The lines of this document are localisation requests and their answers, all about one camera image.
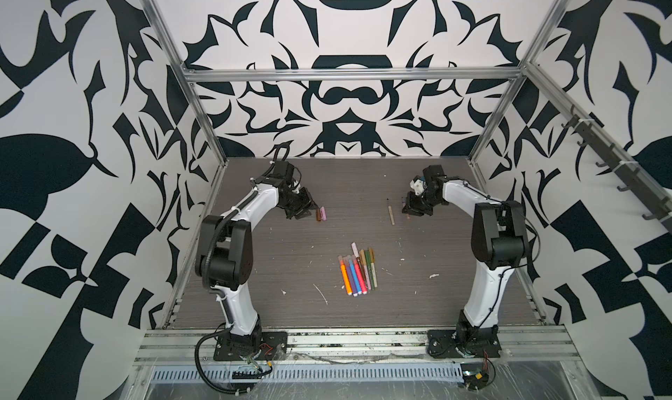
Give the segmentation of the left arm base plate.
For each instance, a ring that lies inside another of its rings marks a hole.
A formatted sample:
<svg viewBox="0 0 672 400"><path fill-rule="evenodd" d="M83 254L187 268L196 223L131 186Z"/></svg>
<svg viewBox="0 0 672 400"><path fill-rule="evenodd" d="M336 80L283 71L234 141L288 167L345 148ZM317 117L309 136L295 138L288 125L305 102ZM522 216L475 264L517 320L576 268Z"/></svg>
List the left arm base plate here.
<svg viewBox="0 0 672 400"><path fill-rule="evenodd" d="M273 361L284 359L288 345L286 332L256 332L252 335L222 335L216 338L216 362L231 362L252 356L254 359Z"/></svg>

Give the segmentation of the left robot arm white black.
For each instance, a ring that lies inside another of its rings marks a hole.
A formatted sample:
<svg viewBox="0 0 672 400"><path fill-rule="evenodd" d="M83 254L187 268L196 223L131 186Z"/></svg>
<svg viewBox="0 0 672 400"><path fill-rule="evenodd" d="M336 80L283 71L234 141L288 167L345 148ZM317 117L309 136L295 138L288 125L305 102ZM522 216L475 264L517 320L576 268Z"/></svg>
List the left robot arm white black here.
<svg viewBox="0 0 672 400"><path fill-rule="evenodd" d="M219 336L245 349L258 348L262 338L261 318L248 289L254 266L253 231L273 209L298 220L318 208L300 181L301 173L292 163L273 161L253 179L252 190L238 204L201 223L195 273L221 306L226 327Z"/></svg>

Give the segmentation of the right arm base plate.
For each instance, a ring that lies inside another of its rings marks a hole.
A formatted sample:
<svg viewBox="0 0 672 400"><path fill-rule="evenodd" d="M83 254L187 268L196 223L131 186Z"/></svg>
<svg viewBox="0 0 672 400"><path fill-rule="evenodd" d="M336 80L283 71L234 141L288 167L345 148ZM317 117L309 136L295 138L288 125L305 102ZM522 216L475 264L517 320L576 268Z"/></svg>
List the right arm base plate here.
<svg viewBox="0 0 672 400"><path fill-rule="evenodd" d="M497 327L474 331L430 330L427 353L436 359L500 358L502 344L498 330Z"/></svg>

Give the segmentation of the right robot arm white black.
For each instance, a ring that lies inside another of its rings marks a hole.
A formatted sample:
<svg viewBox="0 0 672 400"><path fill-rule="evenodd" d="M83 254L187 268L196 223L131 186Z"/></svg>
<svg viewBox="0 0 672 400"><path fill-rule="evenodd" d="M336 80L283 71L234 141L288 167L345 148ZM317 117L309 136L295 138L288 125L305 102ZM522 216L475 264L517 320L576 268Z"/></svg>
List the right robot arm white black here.
<svg viewBox="0 0 672 400"><path fill-rule="evenodd" d="M402 210L409 216L432 216L435 207L453 204L472 218L476 274L453 337L462 348L494 343L503 293L514 270L531 256L523 206L497 200L466 180L449 177L441 165L426 167L409 187Z"/></svg>

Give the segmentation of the lilac pink marker pen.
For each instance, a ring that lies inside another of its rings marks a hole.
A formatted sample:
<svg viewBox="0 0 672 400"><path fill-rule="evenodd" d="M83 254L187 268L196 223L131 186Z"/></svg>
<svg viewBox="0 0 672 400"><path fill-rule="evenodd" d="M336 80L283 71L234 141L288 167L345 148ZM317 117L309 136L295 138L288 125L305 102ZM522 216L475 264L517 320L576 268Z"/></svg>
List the lilac pink marker pen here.
<svg viewBox="0 0 672 400"><path fill-rule="evenodd" d="M390 218L390 224L391 226L395 226L396 220L395 220L395 215L394 215L394 210L392 209L390 199L386 199L386 206L388 210L388 216Z"/></svg>

